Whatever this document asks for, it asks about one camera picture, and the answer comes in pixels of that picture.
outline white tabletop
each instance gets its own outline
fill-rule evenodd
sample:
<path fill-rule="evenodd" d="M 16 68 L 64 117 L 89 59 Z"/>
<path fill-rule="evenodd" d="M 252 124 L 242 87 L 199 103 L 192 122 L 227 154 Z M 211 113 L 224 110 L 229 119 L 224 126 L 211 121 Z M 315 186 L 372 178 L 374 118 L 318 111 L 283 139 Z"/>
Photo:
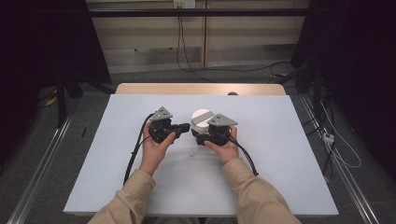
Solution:
<path fill-rule="evenodd" d="M 294 215 L 337 215 L 329 189 L 305 137 L 289 96 L 112 95 L 81 168 L 66 213 L 93 215 L 114 197 L 122 181 L 142 122 L 164 106 L 172 123 L 191 121 L 209 109 L 238 122 L 238 142 L 248 151 L 260 177 L 285 197 Z M 133 170 L 141 161 L 141 150 Z M 167 150 L 154 175 L 148 216 L 235 216 L 234 196 L 217 155 L 183 133 Z"/>

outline black cable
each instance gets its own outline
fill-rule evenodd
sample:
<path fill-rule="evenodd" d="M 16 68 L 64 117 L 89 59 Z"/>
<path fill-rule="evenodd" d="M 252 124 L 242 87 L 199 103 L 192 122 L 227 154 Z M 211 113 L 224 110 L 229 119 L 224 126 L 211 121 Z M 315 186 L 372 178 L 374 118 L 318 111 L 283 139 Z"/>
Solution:
<path fill-rule="evenodd" d="M 185 58 L 186 58 L 186 60 L 187 60 L 187 65 L 189 66 L 190 70 L 181 67 L 180 62 L 179 62 L 179 60 L 178 60 L 178 50 L 179 50 L 179 48 L 180 48 L 180 37 L 181 37 L 181 39 L 182 39 L 182 41 L 183 41 L 184 55 L 185 55 Z M 265 65 L 264 67 L 260 67 L 260 68 L 252 68 L 252 69 L 244 69 L 244 70 L 241 70 L 241 69 L 226 69 L 226 68 L 199 68 L 199 69 L 192 69 L 192 68 L 191 68 L 191 65 L 190 65 L 190 62 L 189 62 L 189 58 L 188 58 L 188 56 L 187 56 L 187 52 L 186 52 L 186 44 L 185 44 L 185 41 L 184 41 L 183 20 L 182 20 L 181 17 L 179 17 L 179 24 L 178 24 L 178 41 L 177 41 L 177 66 L 178 66 L 178 68 L 179 68 L 180 70 L 182 70 L 182 71 L 185 71 L 185 72 L 193 72 L 193 73 L 194 73 L 198 78 L 200 78 L 200 79 L 203 79 L 203 80 L 206 80 L 206 81 L 210 81 L 210 82 L 217 83 L 216 81 L 213 81 L 213 80 L 211 80 L 211 79 L 204 78 L 204 77 L 200 77 L 200 76 L 198 76 L 195 72 L 199 72 L 199 71 L 254 72 L 254 71 L 260 71 L 260 70 L 263 70 L 263 69 L 266 69 L 266 68 L 270 68 L 270 69 L 271 69 L 271 78 L 272 78 L 272 67 L 273 67 L 274 65 L 281 64 L 281 63 L 290 63 L 290 62 L 277 62 L 277 63 L 272 63 L 272 64 L 270 64 L 270 65 Z"/>
<path fill-rule="evenodd" d="M 316 119 L 316 118 L 317 118 L 317 117 L 314 116 L 312 119 L 309 119 L 309 120 L 305 121 L 304 123 L 302 123 L 301 126 L 304 127 L 305 125 L 307 125 L 309 122 L 313 121 L 313 120 Z"/>
<path fill-rule="evenodd" d="M 140 138 L 142 138 L 143 130 L 145 129 L 146 123 L 148 122 L 149 118 L 152 117 L 152 115 L 154 115 L 154 114 L 149 114 L 146 117 L 145 121 L 143 122 L 142 128 L 140 129 L 140 134 L 137 137 L 136 145 L 134 146 L 134 151 L 132 152 L 132 156 L 131 156 L 131 159 L 129 160 L 128 167 L 126 168 L 123 184 L 125 184 L 129 178 L 129 174 L 131 173 L 132 165 L 134 164 L 134 158 L 136 158 L 136 155 L 137 155 L 137 152 L 139 151 L 140 146 L 143 144 L 144 141 L 146 141 L 146 139 L 148 139 L 148 137 L 146 137 L 145 139 L 143 139 L 142 142 L 140 142 Z"/>
<path fill-rule="evenodd" d="M 315 133 L 315 132 L 317 132 L 320 129 L 321 129 L 321 125 L 319 124 L 319 126 L 315 130 L 312 130 L 311 132 L 306 133 L 305 136 L 311 135 L 312 133 Z"/>
<path fill-rule="evenodd" d="M 270 77 L 270 79 L 268 80 L 267 83 L 270 83 L 272 81 L 273 76 L 274 76 L 274 73 L 272 71 L 272 66 L 270 66 L 270 74 L 271 74 L 271 77 Z"/>
<path fill-rule="evenodd" d="M 182 68 L 182 67 L 180 66 L 179 61 L 178 61 L 178 49 L 179 49 L 179 47 L 180 47 L 180 37 L 181 37 L 181 39 L 182 39 L 182 41 L 183 41 L 184 56 L 185 56 L 185 58 L 186 58 L 187 65 L 189 66 L 190 70 L 186 70 L 186 69 Z M 198 77 L 198 78 L 200 78 L 200 79 L 202 79 L 202 80 L 205 80 L 205 81 L 208 81 L 208 82 L 213 82 L 213 83 L 218 83 L 218 82 L 216 82 L 216 81 L 214 81 L 214 80 L 211 80 L 211 79 L 209 79 L 209 78 L 205 78 L 205 77 L 200 77 L 200 76 L 198 76 L 198 74 L 196 74 L 195 71 L 191 68 L 189 58 L 187 57 L 186 43 L 185 43 L 185 41 L 184 41 L 183 19 L 182 19 L 181 17 L 178 17 L 177 65 L 178 65 L 178 67 L 179 67 L 182 71 L 185 71 L 185 72 L 192 72 L 196 77 Z"/>
<path fill-rule="evenodd" d="M 333 113 L 333 111 L 332 111 L 332 107 L 330 106 L 330 101 L 331 101 L 331 95 L 329 94 L 329 91 L 328 90 L 326 90 L 327 91 L 327 94 L 326 94 L 326 96 L 320 96 L 322 99 L 323 99 L 323 107 L 324 107 L 324 110 L 327 110 L 328 108 L 330 109 L 330 113 L 331 113 L 331 116 L 330 116 L 330 120 L 329 120 L 329 122 L 332 124 L 331 126 L 333 126 L 334 125 L 334 113 Z M 332 134 L 333 136 L 334 136 L 334 128 L 333 127 L 331 127 L 331 130 L 329 131 L 329 133 L 330 134 Z M 335 139 L 334 139 L 334 141 L 332 142 L 332 144 L 331 144 L 331 150 L 330 150 L 330 152 L 327 150 L 327 148 L 326 148 L 326 144 L 325 144 L 325 142 L 323 141 L 323 139 L 321 139 L 322 140 L 322 144 L 323 144 L 323 146 L 324 146 L 324 149 L 326 150 L 326 152 L 327 152 L 327 159 L 326 159 L 326 162 L 325 162 L 325 165 L 323 166 L 323 168 L 322 168 L 322 174 L 323 175 L 325 175 L 325 172 L 326 172 L 326 169 L 327 169 L 327 166 L 328 166 L 328 164 L 330 163 L 330 179 L 332 179 L 332 173 L 333 173 L 333 168 L 332 168 L 332 154 L 333 154 L 333 151 L 334 151 L 334 147 L 335 147 Z"/>
<path fill-rule="evenodd" d="M 253 162 L 253 160 L 251 159 L 250 155 L 249 155 L 248 152 L 245 150 L 245 148 L 242 147 L 242 146 L 238 143 L 238 141 L 236 141 L 235 138 L 233 138 L 232 136 L 230 136 L 230 138 L 227 138 L 227 137 L 225 137 L 224 135 L 222 135 L 222 134 L 220 134 L 220 133 L 214 133 L 214 134 L 218 135 L 219 137 L 221 137 L 221 138 L 223 138 L 223 139 L 227 139 L 228 141 L 234 143 L 236 146 L 240 147 L 241 150 L 242 150 L 242 152 L 245 154 L 248 163 L 250 164 L 251 171 L 253 172 L 253 174 L 254 174 L 254 175 L 259 175 L 259 173 L 257 173 L 256 167 L 254 166 L 254 162 Z"/>

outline hand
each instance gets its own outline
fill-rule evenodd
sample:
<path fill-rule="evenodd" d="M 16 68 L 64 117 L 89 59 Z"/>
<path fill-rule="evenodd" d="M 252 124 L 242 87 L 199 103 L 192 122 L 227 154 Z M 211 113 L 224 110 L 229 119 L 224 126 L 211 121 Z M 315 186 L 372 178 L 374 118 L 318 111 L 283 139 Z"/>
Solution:
<path fill-rule="evenodd" d="M 231 129 L 231 136 L 236 140 L 236 127 L 235 126 L 230 126 Z M 210 141 L 204 141 L 205 146 L 211 148 L 214 150 L 220 160 L 222 161 L 223 164 L 239 157 L 239 150 L 238 146 L 236 146 L 234 143 L 228 141 L 226 145 L 220 147 Z"/>
<path fill-rule="evenodd" d="M 153 175 L 165 157 L 166 149 L 174 142 L 176 133 L 170 133 L 160 144 L 154 142 L 149 135 L 151 122 L 146 123 L 143 130 L 143 157 L 139 169 Z"/>

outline gray floor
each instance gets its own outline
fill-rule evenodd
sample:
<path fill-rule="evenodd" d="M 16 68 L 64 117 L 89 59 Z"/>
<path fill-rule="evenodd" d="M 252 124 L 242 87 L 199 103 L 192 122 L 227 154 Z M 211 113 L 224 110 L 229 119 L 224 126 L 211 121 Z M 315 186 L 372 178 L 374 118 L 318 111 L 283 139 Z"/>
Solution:
<path fill-rule="evenodd" d="M 227 67 L 227 69 L 260 67 L 263 67 L 263 65 L 234 66 Z M 273 73 L 288 73 L 291 70 L 291 67 L 283 64 L 274 66 Z M 197 74 L 217 82 L 241 83 L 266 83 L 271 76 L 270 69 L 246 73 L 212 70 L 200 71 Z M 113 75 L 112 79 L 114 82 L 113 87 L 121 82 L 204 82 L 194 74 L 180 70 Z M 90 148 L 108 101 L 108 95 L 104 93 L 85 85 L 83 85 L 83 89 L 84 95 L 81 99 L 67 99 L 70 105 L 78 104 L 76 114 L 40 191 L 35 197 L 35 202 L 25 219 L 25 223 L 86 223 L 90 219 L 89 217 L 75 217 L 62 212 L 68 195 L 73 188 L 73 180 L 78 176 L 79 169 Z M 292 81 L 285 85 L 285 90 L 294 103 L 301 123 L 310 120 L 303 107 L 300 95 L 296 93 L 293 87 Z M 368 153 L 364 143 L 358 136 L 354 135 L 350 124 L 342 111 L 337 108 L 335 101 L 332 102 L 332 107 L 335 113 L 337 131 L 343 135 L 350 145 L 357 149 L 362 160 L 360 168 L 350 169 L 350 171 L 374 208 L 380 222 L 394 223 L 396 221 L 396 214 L 394 213 L 396 211 L 395 180 L 388 176 L 386 171 Z M 18 146 L 18 150 L 15 150 L 8 162 L 3 164 L 4 172 L 0 176 L 0 223 L 6 223 L 9 219 L 54 135 L 56 124 L 56 105 L 38 108 L 28 132 Z M 304 126 L 304 129 L 310 132 L 314 127 L 309 123 Z M 322 167 L 326 160 L 323 144 L 316 133 L 308 135 L 307 138 L 318 159 L 319 166 Z M 350 150 L 341 141 L 337 140 L 337 137 L 336 143 L 346 161 L 350 163 L 357 162 L 354 155 L 350 153 Z M 344 182 L 335 169 L 333 170 L 332 181 L 328 186 L 340 215 L 336 217 L 299 217 L 299 219 L 303 223 L 364 223 Z"/>

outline forearm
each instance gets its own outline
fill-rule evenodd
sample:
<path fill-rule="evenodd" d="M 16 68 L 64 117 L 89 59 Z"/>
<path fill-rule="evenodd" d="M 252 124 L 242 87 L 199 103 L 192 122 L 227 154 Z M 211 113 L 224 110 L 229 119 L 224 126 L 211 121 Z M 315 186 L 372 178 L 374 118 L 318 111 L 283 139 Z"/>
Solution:
<path fill-rule="evenodd" d="M 291 213 L 283 196 L 267 181 L 254 176 L 241 159 L 223 167 L 236 196 L 238 222 L 300 223 Z"/>
<path fill-rule="evenodd" d="M 141 223 L 146 214 L 147 200 L 154 187 L 155 181 L 150 175 L 135 170 L 113 200 L 89 223 Z"/>

